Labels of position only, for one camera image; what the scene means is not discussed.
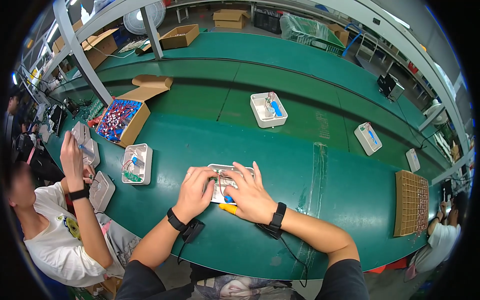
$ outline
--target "face print on shirt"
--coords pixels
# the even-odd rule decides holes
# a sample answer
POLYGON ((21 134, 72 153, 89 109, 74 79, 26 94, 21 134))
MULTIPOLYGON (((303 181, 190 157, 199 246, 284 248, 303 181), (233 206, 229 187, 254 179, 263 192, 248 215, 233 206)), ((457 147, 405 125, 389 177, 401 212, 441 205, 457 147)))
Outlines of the face print on shirt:
POLYGON ((58 216, 57 221, 63 222, 63 225, 67 228, 68 232, 78 240, 82 240, 80 236, 80 230, 78 229, 78 223, 74 219, 67 216, 58 216))

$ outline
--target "pink strap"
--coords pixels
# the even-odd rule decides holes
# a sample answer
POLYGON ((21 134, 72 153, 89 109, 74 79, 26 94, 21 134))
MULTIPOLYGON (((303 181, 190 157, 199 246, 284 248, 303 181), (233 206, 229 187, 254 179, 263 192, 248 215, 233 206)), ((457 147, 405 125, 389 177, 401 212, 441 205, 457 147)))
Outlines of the pink strap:
POLYGON ((112 222, 112 220, 108 221, 103 227, 102 227, 102 234, 105 235, 105 233, 108 231, 108 229, 110 228, 110 223, 112 222))
POLYGON ((30 155, 28 156, 28 159, 27 159, 27 164, 30 164, 30 161, 32 160, 33 152, 35 152, 35 147, 32 147, 32 151, 30 151, 30 155))

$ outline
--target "white bottle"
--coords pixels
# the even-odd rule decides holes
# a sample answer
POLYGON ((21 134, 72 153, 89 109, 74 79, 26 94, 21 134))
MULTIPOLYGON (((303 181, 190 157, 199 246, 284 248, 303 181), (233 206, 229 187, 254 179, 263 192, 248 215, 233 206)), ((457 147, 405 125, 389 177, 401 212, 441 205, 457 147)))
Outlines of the white bottle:
POLYGON ((88 20, 90 20, 90 15, 87 13, 83 5, 80 4, 80 8, 82 12, 82 17, 80 19, 82 20, 82 23, 85 25, 88 22, 88 20))

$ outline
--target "black wristband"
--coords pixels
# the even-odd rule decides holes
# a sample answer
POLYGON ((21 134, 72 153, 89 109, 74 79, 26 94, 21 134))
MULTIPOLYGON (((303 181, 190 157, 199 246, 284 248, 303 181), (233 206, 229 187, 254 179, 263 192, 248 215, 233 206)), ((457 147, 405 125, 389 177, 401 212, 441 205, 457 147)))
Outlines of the black wristband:
POLYGON ((287 206, 284 203, 279 202, 270 224, 268 224, 267 226, 264 224, 256 223, 256 226, 263 230, 265 233, 271 235, 274 239, 279 239, 283 232, 280 227, 282 227, 282 220, 286 210, 287 206))
POLYGON ((180 232, 184 232, 187 230, 188 226, 183 224, 177 216, 173 213, 172 208, 170 208, 167 212, 167 217, 168 217, 168 222, 175 228, 176 230, 180 232))
POLYGON ((84 186, 83 190, 68 193, 68 198, 70 199, 70 201, 74 201, 82 198, 89 198, 89 197, 90 197, 90 189, 86 186, 84 186))

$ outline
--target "yellow object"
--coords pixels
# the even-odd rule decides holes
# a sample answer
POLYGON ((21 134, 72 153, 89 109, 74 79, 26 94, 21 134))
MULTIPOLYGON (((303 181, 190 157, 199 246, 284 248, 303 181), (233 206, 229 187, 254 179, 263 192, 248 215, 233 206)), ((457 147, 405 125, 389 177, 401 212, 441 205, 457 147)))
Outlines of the yellow object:
POLYGON ((229 213, 231 213, 231 214, 233 214, 233 215, 236 213, 237 208, 238 208, 236 205, 224 204, 224 203, 220 203, 220 204, 218 205, 218 207, 220 207, 220 208, 223 209, 223 210, 228 211, 229 213))

